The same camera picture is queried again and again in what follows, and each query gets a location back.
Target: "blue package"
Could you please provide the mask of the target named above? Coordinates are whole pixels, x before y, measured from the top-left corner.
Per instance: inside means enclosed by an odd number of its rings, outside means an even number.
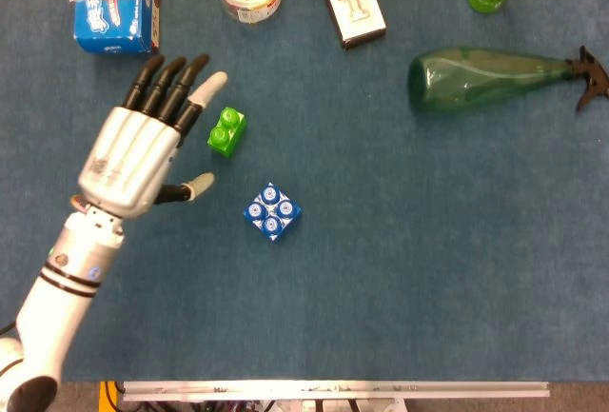
[[[300,213],[300,207],[272,182],[244,210],[246,220],[257,226],[272,242],[284,233]]]
[[[140,53],[159,47],[161,0],[82,0],[74,39],[87,52]]]

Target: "green spray bottle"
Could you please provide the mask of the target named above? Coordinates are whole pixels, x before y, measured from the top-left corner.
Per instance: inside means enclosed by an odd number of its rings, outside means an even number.
[[[535,88],[583,77],[582,110],[597,96],[609,97],[609,76],[586,50],[579,60],[522,55],[491,49],[448,48],[415,58],[408,72],[413,107],[460,112],[513,98]]]

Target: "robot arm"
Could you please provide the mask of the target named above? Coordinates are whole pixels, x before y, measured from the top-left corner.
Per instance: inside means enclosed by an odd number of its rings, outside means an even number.
[[[148,60],[125,102],[114,108],[78,183],[87,204],[71,214],[17,317],[21,343],[0,340],[0,412],[42,412],[52,403],[71,341],[124,239],[121,224],[154,203],[193,200],[213,182],[203,174],[163,186],[179,146],[226,75],[212,75],[188,97],[208,60],[179,58],[147,86],[163,57]]]

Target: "green lego brick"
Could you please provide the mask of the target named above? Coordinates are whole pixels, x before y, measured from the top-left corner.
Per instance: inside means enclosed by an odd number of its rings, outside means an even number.
[[[241,112],[235,108],[224,108],[220,113],[218,124],[209,133],[207,144],[212,150],[229,158],[246,125],[246,117]]]

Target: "blue dice-like block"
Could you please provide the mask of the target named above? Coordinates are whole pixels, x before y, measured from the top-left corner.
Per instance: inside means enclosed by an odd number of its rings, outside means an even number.
[[[290,200],[272,182],[247,205],[244,216],[264,235],[275,242],[285,229],[298,218],[300,207]]]

